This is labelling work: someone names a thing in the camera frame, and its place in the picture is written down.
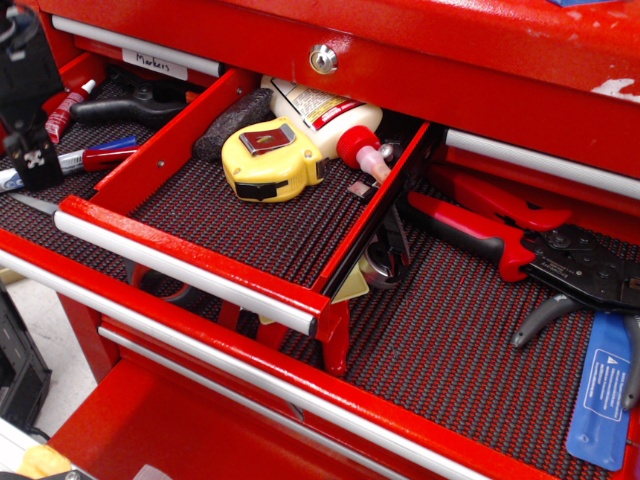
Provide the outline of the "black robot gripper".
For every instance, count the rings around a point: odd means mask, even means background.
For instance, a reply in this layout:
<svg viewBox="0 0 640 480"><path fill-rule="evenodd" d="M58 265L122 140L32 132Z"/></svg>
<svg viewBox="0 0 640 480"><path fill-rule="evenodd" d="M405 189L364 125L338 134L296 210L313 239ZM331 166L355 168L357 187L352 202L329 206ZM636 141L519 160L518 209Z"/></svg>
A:
<svg viewBox="0 0 640 480"><path fill-rule="evenodd" d="M1 3L1 122L9 131L29 131L42 122L42 107L63 84L36 12L16 1ZM43 126L12 133L5 151L28 190L64 181L54 144Z"/></svg>

